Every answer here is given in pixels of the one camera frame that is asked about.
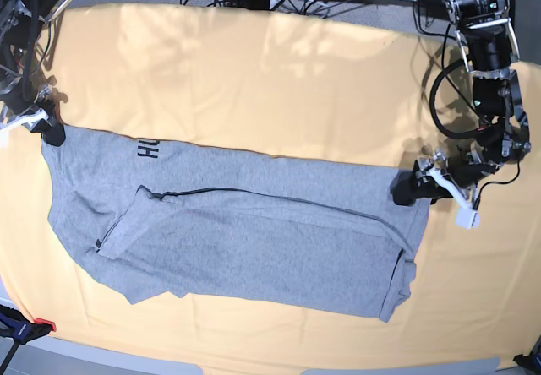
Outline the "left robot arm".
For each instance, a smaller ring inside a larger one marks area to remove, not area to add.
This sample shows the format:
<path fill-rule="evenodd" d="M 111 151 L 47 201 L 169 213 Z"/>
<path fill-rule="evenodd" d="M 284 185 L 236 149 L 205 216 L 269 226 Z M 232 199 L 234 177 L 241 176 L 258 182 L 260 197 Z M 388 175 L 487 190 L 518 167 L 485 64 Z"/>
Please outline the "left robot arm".
<path fill-rule="evenodd" d="M 531 150 L 529 122 L 522 104 L 517 72 L 520 58 L 514 31 L 512 0 L 441 0 L 454 28 L 461 59 L 444 64 L 429 93 L 429 112 L 439 132 L 448 139 L 467 140 L 470 149 L 459 157 L 419 158 L 411 172 L 392 188 L 395 204 L 411 206 L 418 199 L 465 198 L 479 206 L 485 177 L 503 165 L 518 165 Z M 472 101 L 478 126 L 455 132 L 436 111 L 441 83 L 463 68 L 472 78 Z"/>

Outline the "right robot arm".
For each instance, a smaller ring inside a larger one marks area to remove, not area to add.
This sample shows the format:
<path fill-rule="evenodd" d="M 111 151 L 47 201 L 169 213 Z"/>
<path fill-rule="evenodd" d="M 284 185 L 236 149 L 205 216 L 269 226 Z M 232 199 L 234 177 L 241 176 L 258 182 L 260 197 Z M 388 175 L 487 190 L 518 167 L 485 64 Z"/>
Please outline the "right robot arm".
<path fill-rule="evenodd" d="M 49 99 L 50 87 L 34 84 L 43 61 L 36 45 L 46 30 L 45 57 L 52 44 L 52 23 L 73 0 L 1 0 L 1 136 L 23 126 L 52 146 L 65 140 L 64 126 Z"/>

